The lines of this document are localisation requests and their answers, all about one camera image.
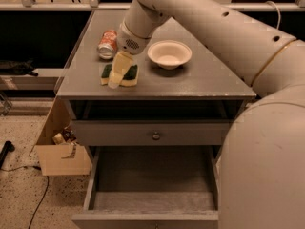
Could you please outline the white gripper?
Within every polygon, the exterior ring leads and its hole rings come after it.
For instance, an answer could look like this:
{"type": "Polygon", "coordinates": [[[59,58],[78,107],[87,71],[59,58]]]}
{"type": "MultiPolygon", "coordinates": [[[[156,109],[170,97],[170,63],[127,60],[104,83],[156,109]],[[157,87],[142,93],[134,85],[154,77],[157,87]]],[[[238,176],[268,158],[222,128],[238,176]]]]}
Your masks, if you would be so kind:
{"type": "Polygon", "coordinates": [[[123,50],[117,53],[112,62],[112,69],[109,75],[108,86],[117,88],[125,74],[130,69],[133,58],[132,54],[142,53],[150,42],[150,38],[140,38],[129,31],[124,22],[120,24],[117,32],[118,47],[123,50]]]}

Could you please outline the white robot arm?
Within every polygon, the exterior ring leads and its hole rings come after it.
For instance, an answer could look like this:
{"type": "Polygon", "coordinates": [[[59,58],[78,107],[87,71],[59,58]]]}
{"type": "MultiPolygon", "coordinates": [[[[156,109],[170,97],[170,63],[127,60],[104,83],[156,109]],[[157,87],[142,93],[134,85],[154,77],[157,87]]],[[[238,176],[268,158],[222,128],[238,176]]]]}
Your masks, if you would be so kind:
{"type": "Polygon", "coordinates": [[[212,0],[133,0],[118,31],[111,86],[168,18],[260,97],[222,146],[218,228],[305,229],[303,42],[212,0]]]}

